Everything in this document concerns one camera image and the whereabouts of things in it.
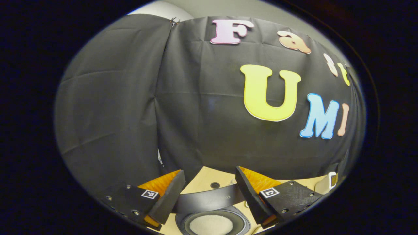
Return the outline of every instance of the yellow letter u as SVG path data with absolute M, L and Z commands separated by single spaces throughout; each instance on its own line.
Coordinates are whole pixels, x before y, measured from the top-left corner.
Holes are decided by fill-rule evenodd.
M 296 108 L 299 74 L 282 70 L 280 77 L 285 80 L 285 100 L 280 107 L 273 107 L 267 103 L 267 78 L 273 74 L 270 68 L 246 64 L 241 66 L 245 75 L 244 105 L 254 117 L 262 120 L 280 122 L 288 119 Z

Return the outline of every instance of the white bowl contents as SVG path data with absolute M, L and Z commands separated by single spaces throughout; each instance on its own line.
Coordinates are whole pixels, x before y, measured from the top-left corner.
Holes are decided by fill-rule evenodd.
M 190 222 L 190 230 L 197 235 L 226 235 L 232 228 L 232 221 L 220 215 L 204 215 Z

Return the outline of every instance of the letter m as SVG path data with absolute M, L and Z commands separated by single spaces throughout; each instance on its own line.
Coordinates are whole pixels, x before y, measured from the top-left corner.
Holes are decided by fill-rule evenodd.
M 331 139 L 333 136 L 339 103 L 335 100 L 331 100 L 328 109 L 325 112 L 324 103 L 322 102 L 320 95 L 310 93 L 308 94 L 308 100 L 311 103 L 311 109 L 309 110 L 308 121 L 306 122 L 305 129 L 301 131 L 300 136 L 304 138 L 312 137 L 314 135 L 315 124 L 316 137 L 322 133 L 321 137 L 323 139 Z

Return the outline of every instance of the blue letter m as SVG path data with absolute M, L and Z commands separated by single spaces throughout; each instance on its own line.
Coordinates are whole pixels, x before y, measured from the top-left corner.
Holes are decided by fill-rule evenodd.
M 331 100 L 325 113 L 324 103 L 322 102 L 321 96 L 310 93 L 308 94 L 308 100 L 311 103 L 311 109 L 309 110 L 308 121 L 306 122 L 305 129 L 303 129 L 300 133 L 301 137 L 312 137 L 314 135 L 315 124 L 317 137 L 322 133 L 321 137 L 323 139 L 331 139 L 334 131 L 335 120 L 337 118 L 337 111 L 339 109 L 338 102 Z

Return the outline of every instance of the rice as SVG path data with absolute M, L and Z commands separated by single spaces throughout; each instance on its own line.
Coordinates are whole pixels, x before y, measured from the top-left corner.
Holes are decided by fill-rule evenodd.
M 226 235 L 232 227 L 232 221 L 220 215 L 204 215 L 190 222 L 190 230 L 197 235 Z

